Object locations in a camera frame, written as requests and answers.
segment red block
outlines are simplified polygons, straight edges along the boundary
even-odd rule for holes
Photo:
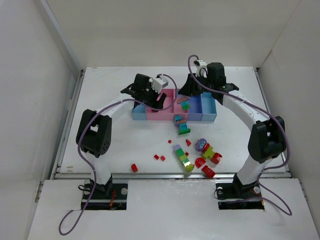
[[[198,157],[196,160],[195,160],[195,166],[197,168],[200,168],[203,164],[206,163],[206,160],[202,157]]]
[[[202,172],[204,172],[208,176],[208,178],[210,178],[210,179],[212,179],[214,177],[214,175],[216,175],[216,173],[207,165],[205,165],[202,168]]]
[[[138,172],[138,168],[137,168],[137,166],[136,166],[135,164],[132,164],[132,165],[131,165],[131,169],[132,169],[132,171],[133,171],[134,173]]]
[[[221,161],[221,158],[222,158],[222,155],[216,152],[211,158],[211,162],[213,162],[214,164],[218,164]]]
[[[203,149],[202,149],[202,152],[205,153],[208,148],[210,147],[210,144],[209,143],[206,143],[204,146],[203,146]]]
[[[188,145],[188,147],[191,145],[191,142],[187,139],[185,140],[186,144]]]

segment bolt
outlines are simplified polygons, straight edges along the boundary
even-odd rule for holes
[[[218,194],[223,194],[224,192],[223,192],[223,188],[221,187],[221,186],[219,186],[217,189],[216,189],[216,192],[218,193]]]
[[[253,188],[253,191],[254,191],[256,194],[261,193],[260,187],[258,187],[258,186],[255,186],[255,187]]]
[[[121,194],[122,195],[127,195],[128,194],[128,189],[126,189],[125,187],[121,189]]]

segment white wall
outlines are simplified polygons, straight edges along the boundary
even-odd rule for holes
[[[260,67],[300,0],[48,0],[82,67]]]
[[[23,240],[71,80],[32,0],[0,0],[0,239]]]
[[[273,114],[285,119],[289,167],[320,232],[320,1],[302,0],[259,70]]]

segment white table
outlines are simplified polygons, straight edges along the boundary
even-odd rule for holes
[[[98,109],[111,100],[119,92],[134,81],[137,73],[155,77],[159,73],[166,73],[173,77],[179,88],[186,82],[187,67],[88,67],[81,86],[74,118],[72,121],[65,153],[59,164],[61,168],[59,178],[79,178],[89,176],[89,166],[79,157],[76,145],[76,135],[84,110]],[[253,67],[226,67],[225,75],[228,83],[236,84],[241,92],[254,104],[266,109],[262,92]],[[174,175],[182,177],[185,171],[173,152],[173,146],[180,144],[189,153],[189,160],[194,163],[200,156],[193,148],[187,147],[185,140],[193,144],[200,138],[205,138],[214,151],[222,154],[221,162],[214,164],[207,161],[209,167],[214,167],[217,174],[234,174],[244,164],[248,157],[248,141],[250,131],[227,108],[216,102],[217,118],[214,123],[191,123],[191,133],[178,136],[173,122],[134,121],[131,113],[123,115],[112,124],[111,146],[106,153],[109,156],[108,166],[111,173],[137,177],[140,174]],[[165,156],[166,160],[155,160],[154,155]],[[270,166],[277,166],[283,162],[281,156],[272,161]],[[131,165],[136,164],[138,173],[132,174]],[[287,168],[273,170],[273,173],[285,173]],[[202,173],[196,167],[192,174]]]
[[[262,179],[291,207],[287,216],[265,202],[265,210],[219,210],[213,180],[130,180],[127,210],[86,210],[76,228],[60,236],[69,210],[79,210],[83,180],[44,182],[28,240],[318,240],[297,179]],[[264,189],[264,197],[283,206]],[[79,211],[62,225],[67,232]]]

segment purple round toy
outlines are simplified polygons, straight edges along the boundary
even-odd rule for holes
[[[200,138],[195,144],[195,150],[198,152],[202,152],[202,149],[204,149],[206,143],[207,140],[205,140],[204,138]]]

